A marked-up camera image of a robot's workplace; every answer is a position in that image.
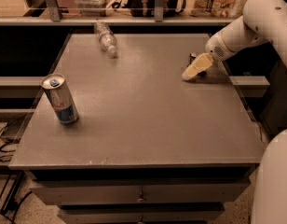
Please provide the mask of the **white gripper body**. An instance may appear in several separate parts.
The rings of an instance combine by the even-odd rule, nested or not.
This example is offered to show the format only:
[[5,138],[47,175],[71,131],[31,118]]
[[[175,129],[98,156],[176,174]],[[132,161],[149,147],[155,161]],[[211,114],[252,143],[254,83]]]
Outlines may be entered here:
[[221,32],[210,37],[205,45],[205,50],[218,62],[223,62],[235,55],[235,52],[226,46]]

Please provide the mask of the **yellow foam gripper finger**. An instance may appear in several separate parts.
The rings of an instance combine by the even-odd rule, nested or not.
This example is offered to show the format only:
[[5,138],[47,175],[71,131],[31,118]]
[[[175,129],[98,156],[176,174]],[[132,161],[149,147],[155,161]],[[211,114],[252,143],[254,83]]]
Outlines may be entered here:
[[182,79],[191,80],[201,72],[206,71],[213,65],[213,57],[209,53],[199,54],[191,64],[189,64],[182,73]]

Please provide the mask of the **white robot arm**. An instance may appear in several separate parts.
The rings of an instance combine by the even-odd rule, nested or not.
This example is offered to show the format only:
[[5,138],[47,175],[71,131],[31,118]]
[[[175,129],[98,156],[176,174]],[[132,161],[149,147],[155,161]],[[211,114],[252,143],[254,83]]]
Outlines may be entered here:
[[[191,81],[215,62],[264,45],[277,54],[287,70],[287,2],[247,0],[240,17],[211,38],[182,74]],[[266,146],[255,181],[251,224],[287,224],[287,128]]]

